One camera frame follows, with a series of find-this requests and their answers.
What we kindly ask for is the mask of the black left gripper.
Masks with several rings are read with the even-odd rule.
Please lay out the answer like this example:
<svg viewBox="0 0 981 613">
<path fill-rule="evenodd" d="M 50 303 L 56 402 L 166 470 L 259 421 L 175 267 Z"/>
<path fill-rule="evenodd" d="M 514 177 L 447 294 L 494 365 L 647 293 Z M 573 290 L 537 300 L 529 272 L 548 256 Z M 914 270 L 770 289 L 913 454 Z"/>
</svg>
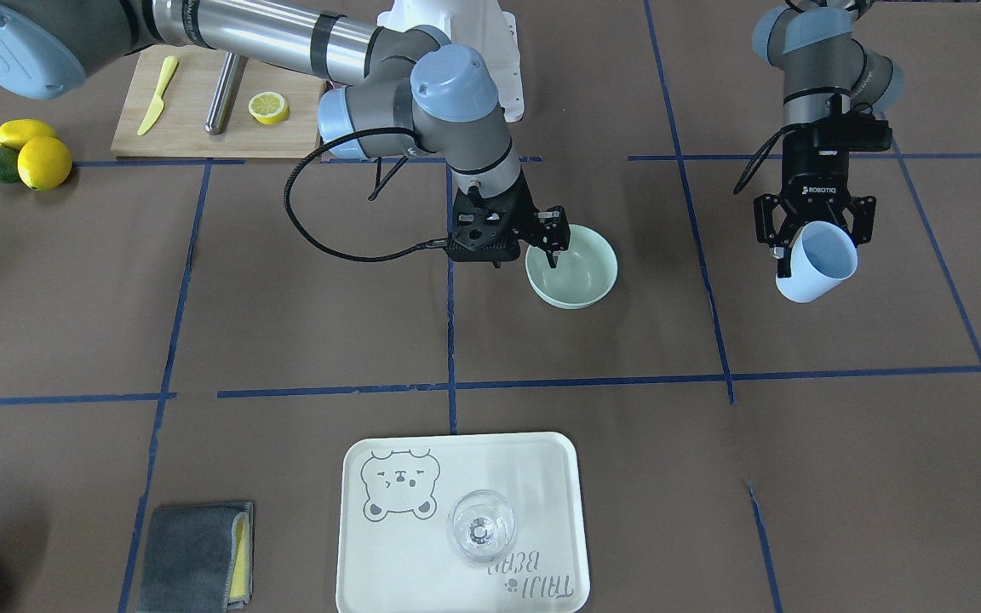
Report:
<svg viewBox="0 0 981 613">
<path fill-rule="evenodd" d="M 778 194 L 754 199 L 760 243 L 776 259 L 776 277 L 793 276 L 795 234 L 811 221 L 840 226 L 855 248 L 868 243 L 875 226 L 876 197 L 853 197 L 848 189 L 850 152 L 884 152 L 892 129 L 883 119 L 820 119 L 780 129 L 755 155 L 753 169 L 783 145 Z"/>
</svg>

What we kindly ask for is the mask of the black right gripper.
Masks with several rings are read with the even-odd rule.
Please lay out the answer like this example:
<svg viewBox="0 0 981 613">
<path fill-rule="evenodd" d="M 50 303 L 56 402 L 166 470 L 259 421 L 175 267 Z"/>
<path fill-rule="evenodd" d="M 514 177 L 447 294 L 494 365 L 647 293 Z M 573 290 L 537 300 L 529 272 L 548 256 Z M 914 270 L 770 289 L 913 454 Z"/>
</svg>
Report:
<svg viewBox="0 0 981 613">
<path fill-rule="evenodd" d="M 570 245 L 570 222 L 565 207 L 538 212 L 525 175 L 495 197 L 483 197 L 478 187 L 456 190 L 449 218 L 445 252 L 458 263 L 483 261 L 501 266 L 520 257 L 520 244 L 533 244 L 545 253 L 548 268 Z"/>
</svg>

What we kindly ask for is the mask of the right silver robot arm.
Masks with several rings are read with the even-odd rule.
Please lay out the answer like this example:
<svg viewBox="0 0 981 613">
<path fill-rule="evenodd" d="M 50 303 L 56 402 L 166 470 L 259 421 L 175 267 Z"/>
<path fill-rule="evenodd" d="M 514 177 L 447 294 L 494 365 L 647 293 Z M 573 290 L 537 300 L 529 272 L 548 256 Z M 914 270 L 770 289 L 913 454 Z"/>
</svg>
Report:
<svg viewBox="0 0 981 613">
<path fill-rule="evenodd" d="M 542 255 L 552 269 L 570 248 L 564 207 L 533 202 L 494 67 L 436 26 L 392 30 L 284 1 L 0 1 L 0 86 L 31 100 L 78 89 L 155 46 L 226 52 L 318 83 L 317 147 L 291 172 L 283 199 L 297 231 L 323 252 L 292 191 L 326 152 L 444 160 L 456 185 L 447 236 L 411 252 L 442 249 L 452 261 L 495 266 Z"/>
</svg>

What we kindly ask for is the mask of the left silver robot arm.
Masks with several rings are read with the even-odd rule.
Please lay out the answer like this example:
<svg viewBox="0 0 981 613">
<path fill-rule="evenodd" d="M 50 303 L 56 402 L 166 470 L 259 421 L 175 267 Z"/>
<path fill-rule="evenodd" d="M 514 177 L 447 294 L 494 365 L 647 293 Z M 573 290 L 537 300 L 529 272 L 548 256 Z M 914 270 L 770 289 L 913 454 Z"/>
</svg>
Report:
<svg viewBox="0 0 981 613">
<path fill-rule="evenodd" d="M 791 275 L 795 236 L 814 221 L 835 225 L 852 243 L 871 240 L 877 199 L 849 191 L 852 152 L 886 152 L 894 143 L 882 113 L 904 89 L 899 65 L 853 38 L 868 1 L 787 1 L 753 31 L 753 50 L 783 71 L 783 127 L 753 155 L 735 191 L 752 180 L 775 145 L 782 147 L 782 186 L 753 202 L 758 241 Z"/>
</svg>

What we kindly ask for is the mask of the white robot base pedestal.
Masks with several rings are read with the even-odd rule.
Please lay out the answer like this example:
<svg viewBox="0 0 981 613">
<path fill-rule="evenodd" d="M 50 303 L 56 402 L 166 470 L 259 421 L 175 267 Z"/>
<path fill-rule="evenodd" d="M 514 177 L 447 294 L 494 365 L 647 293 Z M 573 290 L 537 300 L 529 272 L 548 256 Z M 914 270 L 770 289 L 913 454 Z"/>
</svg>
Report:
<svg viewBox="0 0 981 613">
<path fill-rule="evenodd" d="M 474 119 L 491 108 L 506 122 L 525 115 L 517 20 L 498 1 L 394 1 L 379 26 L 397 32 L 429 27 L 448 37 L 441 50 L 417 62 L 414 94 L 429 112 L 449 120 Z"/>
</svg>

